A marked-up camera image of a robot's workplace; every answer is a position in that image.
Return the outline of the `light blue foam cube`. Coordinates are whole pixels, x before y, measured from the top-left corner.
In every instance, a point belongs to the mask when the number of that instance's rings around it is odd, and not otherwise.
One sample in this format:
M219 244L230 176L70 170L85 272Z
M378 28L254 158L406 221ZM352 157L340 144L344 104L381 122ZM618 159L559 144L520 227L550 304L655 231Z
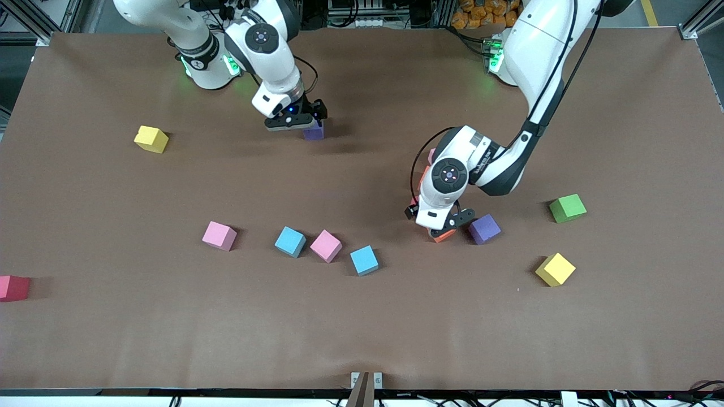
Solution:
M370 245L351 252L351 260L357 276L369 275L380 268L377 255L375 255L375 252Z
M304 234L285 226L275 241L274 247L292 258L298 258L305 243Z

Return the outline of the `violet blue foam cube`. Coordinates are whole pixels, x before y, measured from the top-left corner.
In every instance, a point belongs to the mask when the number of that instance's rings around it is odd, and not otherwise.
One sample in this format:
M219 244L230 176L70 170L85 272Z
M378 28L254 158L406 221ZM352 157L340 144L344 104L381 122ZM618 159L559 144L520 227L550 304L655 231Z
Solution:
M501 232L499 224L491 214L484 215L468 225L468 233L476 245L483 245Z

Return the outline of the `yellow foam cube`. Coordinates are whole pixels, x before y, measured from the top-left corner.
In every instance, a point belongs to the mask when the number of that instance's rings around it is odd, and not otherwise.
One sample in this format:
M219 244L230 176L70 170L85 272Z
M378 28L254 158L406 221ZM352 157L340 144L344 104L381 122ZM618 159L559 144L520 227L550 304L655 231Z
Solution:
M156 127L142 125L138 128L138 132L133 141L143 150L156 154L163 154L166 149L166 144L168 144L170 138L167 134Z
M561 253L554 253L536 268L535 275L541 278L547 286L555 288L564 284L575 270L576 266Z

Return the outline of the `green foam cube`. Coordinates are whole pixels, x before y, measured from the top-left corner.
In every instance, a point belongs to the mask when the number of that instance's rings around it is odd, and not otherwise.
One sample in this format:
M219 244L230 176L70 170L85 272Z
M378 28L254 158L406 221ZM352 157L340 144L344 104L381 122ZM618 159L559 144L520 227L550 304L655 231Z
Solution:
M559 197L550 203L549 209L556 223L569 222L587 213L579 194Z

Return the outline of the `orange fruit net bag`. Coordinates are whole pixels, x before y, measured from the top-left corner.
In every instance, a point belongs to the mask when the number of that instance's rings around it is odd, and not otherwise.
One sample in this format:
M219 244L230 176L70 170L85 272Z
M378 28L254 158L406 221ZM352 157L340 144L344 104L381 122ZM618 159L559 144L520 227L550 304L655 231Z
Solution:
M458 30L485 25L514 26L524 10L522 0L458 0L450 25Z

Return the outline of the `brown table cover sheet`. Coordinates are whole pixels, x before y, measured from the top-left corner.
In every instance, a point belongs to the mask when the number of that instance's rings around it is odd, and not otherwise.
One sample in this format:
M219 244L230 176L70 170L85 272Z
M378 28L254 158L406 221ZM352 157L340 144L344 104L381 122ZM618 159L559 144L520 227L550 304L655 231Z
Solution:
M0 387L689 389L724 380L724 113L674 28L597 32L514 192L461 204L502 230L434 243L406 219L419 147L507 144L522 93L444 31L318 30L323 141L269 132L249 78L184 75L162 34L39 48L0 142ZM142 125L163 154L134 143ZM587 213L556 223L579 194ZM209 222L238 236L202 242ZM298 258L274 247L306 237ZM342 242L331 263L310 250ZM380 268L357 276L370 245ZM551 288L535 270L561 253Z

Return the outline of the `crimson foam cube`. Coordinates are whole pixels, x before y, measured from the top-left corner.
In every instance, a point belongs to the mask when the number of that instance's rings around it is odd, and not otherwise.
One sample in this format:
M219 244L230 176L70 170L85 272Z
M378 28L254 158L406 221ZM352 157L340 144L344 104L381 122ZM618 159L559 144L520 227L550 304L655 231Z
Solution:
M23 301L28 298L31 278L25 276L0 276L0 303Z

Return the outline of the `aluminium frame profile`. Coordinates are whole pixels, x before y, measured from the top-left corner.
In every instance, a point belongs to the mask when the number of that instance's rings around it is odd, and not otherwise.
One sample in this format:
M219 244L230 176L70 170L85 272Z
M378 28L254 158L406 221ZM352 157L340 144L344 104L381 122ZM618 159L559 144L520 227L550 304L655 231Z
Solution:
M0 0L0 46L47 46L81 26L93 0Z
M704 34L724 24L724 0L706 0L688 19L677 26L683 40L698 39Z

